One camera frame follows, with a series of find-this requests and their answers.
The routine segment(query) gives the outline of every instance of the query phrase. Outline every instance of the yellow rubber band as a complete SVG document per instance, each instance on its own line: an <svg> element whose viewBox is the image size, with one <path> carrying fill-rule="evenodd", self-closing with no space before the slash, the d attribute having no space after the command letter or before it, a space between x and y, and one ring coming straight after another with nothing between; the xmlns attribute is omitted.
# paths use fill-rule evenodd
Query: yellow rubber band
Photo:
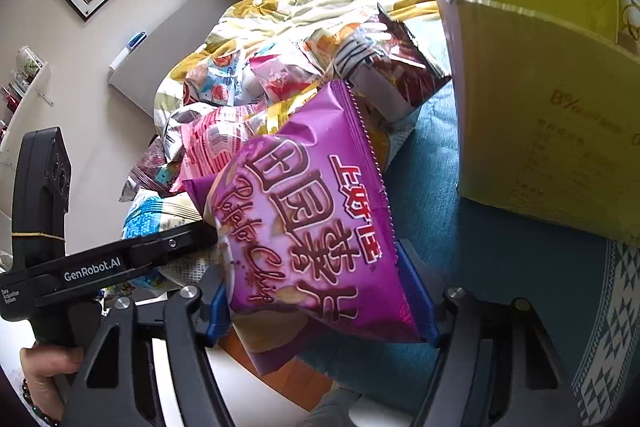
<svg viewBox="0 0 640 427"><path fill-rule="evenodd" d="M64 237L58 237L57 235L51 235L50 233L43 232L12 232L11 235L12 237L47 237L48 239L66 241Z"/></svg>

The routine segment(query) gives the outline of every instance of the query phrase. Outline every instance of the wall shelf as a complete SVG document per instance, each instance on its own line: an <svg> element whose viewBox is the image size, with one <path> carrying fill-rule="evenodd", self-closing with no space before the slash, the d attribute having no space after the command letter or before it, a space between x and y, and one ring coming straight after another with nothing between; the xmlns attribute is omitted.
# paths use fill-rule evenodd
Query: wall shelf
<svg viewBox="0 0 640 427"><path fill-rule="evenodd" d="M43 100L49 107L54 105L53 101L45 94L50 77L51 68L49 63L45 62L20 100L20 104L0 142L0 210L7 216L11 216L15 169L18 164L22 137L25 133L36 130L32 128L34 119L31 117L34 108L38 107L37 100Z"/></svg>

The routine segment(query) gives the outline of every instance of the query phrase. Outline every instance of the blue tablecloth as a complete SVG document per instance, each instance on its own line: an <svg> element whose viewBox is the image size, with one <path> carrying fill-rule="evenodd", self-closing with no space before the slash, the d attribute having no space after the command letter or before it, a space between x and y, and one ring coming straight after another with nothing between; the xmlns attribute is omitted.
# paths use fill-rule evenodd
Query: blue tablecloth
<svg viewBox="0 0 640 427"><path fill-rule="evenodd" d="M442 33L436 24L422 28L423 38ZM420 39L420 31L412 30ZM442 53L438 40L440 51L430 49L433 55ZM610 414L640 368L638 249L459 198L451 83L424 105L384 177L397 237L411 240L449 283L480 299L529 299L573 378L582 418L596 423ZM424 344L374 343L339 333L302 354L343 385L411 412L424 397L435 358L436 350Z"/></svg>

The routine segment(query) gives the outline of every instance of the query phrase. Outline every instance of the bolt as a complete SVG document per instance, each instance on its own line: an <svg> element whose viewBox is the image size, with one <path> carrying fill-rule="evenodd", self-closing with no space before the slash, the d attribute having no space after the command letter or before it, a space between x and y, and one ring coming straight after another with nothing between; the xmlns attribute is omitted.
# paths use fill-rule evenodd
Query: bolt
<svg viewBox="0 0 640 427"><path fill-rule="evenodd" d="M113 305L117 310L126 310L129 306L131 306L129 297L118 297Z"/></svg>
<svg viewBox="0 0 640 427"><path fill-rule="evenodd" d="M198 289L196 286L183 286L180 288L180 297L184 297L185 299L191 299L198 294Z"/></svg>
<svg viewBox="0 0 640 427"><path fill-rule="evenodd" d="M513 301L513 305L521 312L528 312L531 309L531 303L527 299L518 298Z"/></svg>
<svg viewBox="0 0 640 427"><path fill-rule="evenodd" d="M447 295L452 299L462 299L465 296L465 291L460 286L452 286L447 288Z"/></svg>

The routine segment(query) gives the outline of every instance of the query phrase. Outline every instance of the wooden floor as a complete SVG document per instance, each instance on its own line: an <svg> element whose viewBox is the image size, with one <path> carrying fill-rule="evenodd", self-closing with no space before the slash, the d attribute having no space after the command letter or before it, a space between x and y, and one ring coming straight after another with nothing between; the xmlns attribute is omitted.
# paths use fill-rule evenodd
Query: wooden floor
<svg viewBox="0 0 640 427"><path fill-rule="evenodd" d="M289 360L279 370L261 377L242 347L234 328L229 330L225 338L218 341L218 345L273 390L308 411L316 406L333 383L325 375L298 359Z"/></svg>

